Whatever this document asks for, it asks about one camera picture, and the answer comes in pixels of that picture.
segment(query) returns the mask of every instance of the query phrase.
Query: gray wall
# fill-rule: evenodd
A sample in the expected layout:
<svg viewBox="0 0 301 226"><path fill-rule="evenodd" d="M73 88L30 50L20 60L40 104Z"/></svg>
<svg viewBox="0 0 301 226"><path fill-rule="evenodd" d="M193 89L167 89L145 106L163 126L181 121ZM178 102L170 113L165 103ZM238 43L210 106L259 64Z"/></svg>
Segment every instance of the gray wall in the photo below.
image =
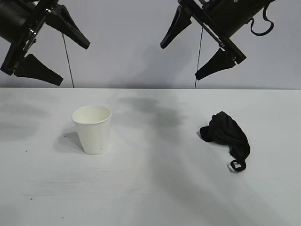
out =
<svg viewBox="0 0 301 226"><path fill-rule="evenodd" d="M91 41L84 50L66 38L75 87L109 88L187 88L195 85L200 48L201 26L193 24L165 50L159 46L166 34L177 0L149 1L72 1L61 0L71 16ZM275 22L273 32L256 37L250 25L231 39L248 57L231 70L213 74L197 82L197 88L222 89L300 89L301 1L277 0L268 9ZM255 18L255 30L269 26L262 14ZM9 43L0 40L0 62ZM204 32L199 67L218 49ZM40 61L64 77L62 87L71 87L62 36L44 26L38 42L31 48ZM0 73L2 87L53 87L26 78Z"/></svg>

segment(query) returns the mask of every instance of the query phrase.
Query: table surface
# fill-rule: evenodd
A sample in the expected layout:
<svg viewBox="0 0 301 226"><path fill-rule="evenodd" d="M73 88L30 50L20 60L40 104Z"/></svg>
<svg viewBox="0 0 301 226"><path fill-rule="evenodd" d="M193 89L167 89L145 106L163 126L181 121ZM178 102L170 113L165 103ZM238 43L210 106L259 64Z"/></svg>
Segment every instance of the table surface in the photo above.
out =
<svg viewBox="0 0 301 226"><path fill-rule="evenodd" d="M301 91L0 89L1 226L301 225ZM74 110L112 110L108 152L80 147ZM224 111L247 168L197 131Z"/></svg>

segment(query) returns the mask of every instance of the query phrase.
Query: black fabric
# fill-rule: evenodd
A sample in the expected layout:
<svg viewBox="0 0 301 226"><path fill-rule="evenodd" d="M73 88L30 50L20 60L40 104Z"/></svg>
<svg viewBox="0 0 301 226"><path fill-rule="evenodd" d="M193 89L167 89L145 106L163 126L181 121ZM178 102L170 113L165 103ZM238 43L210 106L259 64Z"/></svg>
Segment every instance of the black fabric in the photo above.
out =
<svg viewBox="0 0 301 226"><path fill-rule="evenodd" d="M230 165L236 172L246 169L245 160L250 154L248 139L238 124L225 112L213 115L209 126L202 127L200 134L206 142L214 141L229 146L230 155L235 159Z"/></svg>

